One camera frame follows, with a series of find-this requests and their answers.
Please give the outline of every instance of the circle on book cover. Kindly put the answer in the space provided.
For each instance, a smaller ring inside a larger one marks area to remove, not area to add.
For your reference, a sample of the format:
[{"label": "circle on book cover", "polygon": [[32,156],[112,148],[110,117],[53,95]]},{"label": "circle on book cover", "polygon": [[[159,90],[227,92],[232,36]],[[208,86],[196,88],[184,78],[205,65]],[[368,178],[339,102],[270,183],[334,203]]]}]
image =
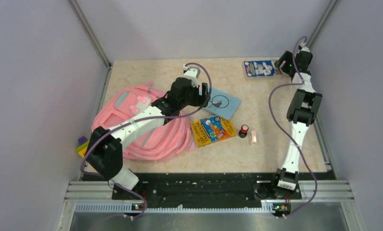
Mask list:
[{"label": "circle on book cover", "polygon": [[226,108],[230,101],[224,95],[216,95],[208,102],[207,107]]}]

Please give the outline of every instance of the eraser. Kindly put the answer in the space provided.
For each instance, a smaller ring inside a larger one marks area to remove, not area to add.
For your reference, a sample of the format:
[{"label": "eraser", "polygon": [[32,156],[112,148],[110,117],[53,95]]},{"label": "eraser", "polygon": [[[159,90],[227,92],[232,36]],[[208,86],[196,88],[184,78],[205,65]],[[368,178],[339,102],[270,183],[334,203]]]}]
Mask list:
[{"label": "eraser", "polygon": [[250,144],[251,145],[256,145],[256,132],[255,131],[251,131],[251,139],[250,139]]}]

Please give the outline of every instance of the gray wall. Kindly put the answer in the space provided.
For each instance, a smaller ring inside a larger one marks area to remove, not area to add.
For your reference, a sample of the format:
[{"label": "gray wall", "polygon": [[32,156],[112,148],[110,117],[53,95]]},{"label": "gray wall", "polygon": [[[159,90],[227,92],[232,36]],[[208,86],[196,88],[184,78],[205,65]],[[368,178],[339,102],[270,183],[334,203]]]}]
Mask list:
[{"label": "gray wall", "polygon": [[54,230],[106,69],[66,0],[0,0],[0,230]]},{"label": "gray wall", "polygon": [[383,0],[341,1],[313,47],[319,117],[367,230],[383,230]]},{"label": "gray wall", "polygon": [[110,60],[271,57],[330,0],[78,0]]}]

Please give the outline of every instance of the book cover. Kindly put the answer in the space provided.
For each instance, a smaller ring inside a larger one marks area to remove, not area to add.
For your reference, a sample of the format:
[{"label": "book cover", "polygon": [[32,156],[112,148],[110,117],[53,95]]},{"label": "book cover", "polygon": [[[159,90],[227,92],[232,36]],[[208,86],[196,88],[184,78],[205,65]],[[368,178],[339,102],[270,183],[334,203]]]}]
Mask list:
[{"label": "book cover", "polygon": [[192,121],[191,128],[198,147],[237,135],[231,121],[219,116]]},{"label": "book cover", "polygon": [[280,75],[275,62],[276,60],[244,61],[245,72],[248,77]]},{"label": "book cover", "polygon": [[212,88],[210,101],[207,107],[203,109],[226,120],[230,120],[240,104],[240,99]]}]

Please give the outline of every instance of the blue book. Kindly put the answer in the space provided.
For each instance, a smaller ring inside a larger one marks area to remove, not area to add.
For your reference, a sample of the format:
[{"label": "blue book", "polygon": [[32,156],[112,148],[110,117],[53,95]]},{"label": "blue book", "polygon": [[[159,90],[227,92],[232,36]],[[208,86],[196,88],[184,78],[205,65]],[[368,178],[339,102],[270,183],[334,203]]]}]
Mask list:
[{"label": "blue book", "polygon": [[212,88],[210,101],[204,109],[221,118],[230,120],[240,104],[240,99]]}]

